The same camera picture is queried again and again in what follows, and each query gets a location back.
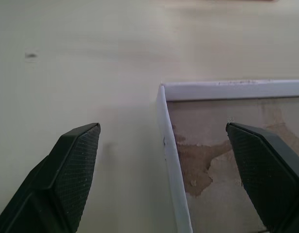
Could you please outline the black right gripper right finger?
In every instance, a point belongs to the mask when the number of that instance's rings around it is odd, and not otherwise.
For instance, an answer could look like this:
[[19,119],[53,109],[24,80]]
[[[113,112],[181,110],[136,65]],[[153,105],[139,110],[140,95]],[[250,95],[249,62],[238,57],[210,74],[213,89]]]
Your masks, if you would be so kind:
[[241,181],[271,233],[299,233],[299,156],[275,133],[226,125]]

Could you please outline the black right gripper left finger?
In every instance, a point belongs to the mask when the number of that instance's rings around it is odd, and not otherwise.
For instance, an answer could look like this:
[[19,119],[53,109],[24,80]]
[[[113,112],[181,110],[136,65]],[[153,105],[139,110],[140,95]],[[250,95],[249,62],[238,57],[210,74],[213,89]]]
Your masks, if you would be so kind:
[[91,188],[101,127],[60,136],[0,214],[0,233],[75,233]]

